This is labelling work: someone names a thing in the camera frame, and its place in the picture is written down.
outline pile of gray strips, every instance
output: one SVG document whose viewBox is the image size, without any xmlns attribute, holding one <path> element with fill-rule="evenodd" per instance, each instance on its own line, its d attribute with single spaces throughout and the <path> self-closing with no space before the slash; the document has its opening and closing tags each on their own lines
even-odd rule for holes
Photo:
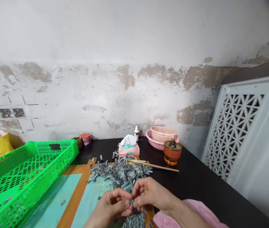
<svg viewBox="0 0 269 228">
<path fill-rule="evenodd" d="M 128 157 L 115 159 L 115 164 L 110 165 L 108 160 L 105 163 L 98 164 L 96 167 L 90 169 L 90 179 L 87 183 L 96 181 L 98 176 L 105 178 L 105 180 L 111 180 L 110 184 L 113 188 L 122 188 L 125 191 L 132 193 L 135 182 L 138 179 L 145 178 L 146 175 L 152 173 L 152 167 L 148 167 L 143 164 L 127 164 Z M 144 213 L 138 212 L 137 209 L 133 209 L 130 216 L 126 218 L 118 218 L 114 221 L 111 227 L 145 227 Z"/>
</svg>

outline white spray bottle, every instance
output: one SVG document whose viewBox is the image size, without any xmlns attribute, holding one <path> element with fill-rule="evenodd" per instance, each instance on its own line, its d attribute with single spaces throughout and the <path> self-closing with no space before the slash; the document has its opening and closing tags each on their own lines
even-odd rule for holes
<svg viewBox="0 0 269 228">
<path fill-rule="evenodd" d="M 136 137 L 137 141 L 139 141 L 139 130 L 138 130 L 138 126 L 135 127 L 134 136 Z"/>
</svg>

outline white radiator cover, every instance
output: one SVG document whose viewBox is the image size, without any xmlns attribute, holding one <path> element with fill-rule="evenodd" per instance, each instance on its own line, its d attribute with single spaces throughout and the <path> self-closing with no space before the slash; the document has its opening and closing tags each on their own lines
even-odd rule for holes
<svg viewBox="0 0 269 228">
<path fill-rule="evenodd" d="M 201 160 L 269 216 L 269 77 L 221 87 Z"/>
</svg>

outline wooden stick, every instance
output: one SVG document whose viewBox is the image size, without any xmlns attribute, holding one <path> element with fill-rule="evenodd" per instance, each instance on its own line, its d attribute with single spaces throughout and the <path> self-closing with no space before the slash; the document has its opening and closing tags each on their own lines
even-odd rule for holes
<svg viewBox="0 0 269 228">
<path fill-rule="evenodd" d="M 170 171 L 174 171 L 174 172 L 179 172 L 179 170 L 177 170 L 177 169 L 171 169 L 171 168 L 166 168 L 166 167 L 163 167 L 163 166 L 157 166 L 157 165 L 149 164 L 149 163 L 146 163 L 146 162 L 142 162 L 140 160 L 130 160 L 129 159 L 128 161 L 141 163 L 143 165 L 152 166 L 152 167 L 155 167 L 155 168 L 160 168 L 160 169 L 166 169 L 166 170 L 170 170 Z"/>
</svg>

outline pink tissue box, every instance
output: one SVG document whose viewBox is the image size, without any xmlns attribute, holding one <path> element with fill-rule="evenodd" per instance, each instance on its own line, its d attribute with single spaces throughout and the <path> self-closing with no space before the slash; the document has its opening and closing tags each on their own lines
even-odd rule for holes
<svg viewBox="0 0 269 228">
<path fill-rule="evenodd" d="M 121 143 L 119 143 L 119 157 L 129 157 L 129 156 L 139 156 L 140 155 L 140 148 L 138 143 L 135 143 L 134 147 L 129 147 L 127 149 L 123 148 L 121 146 Z"/>
</svg>

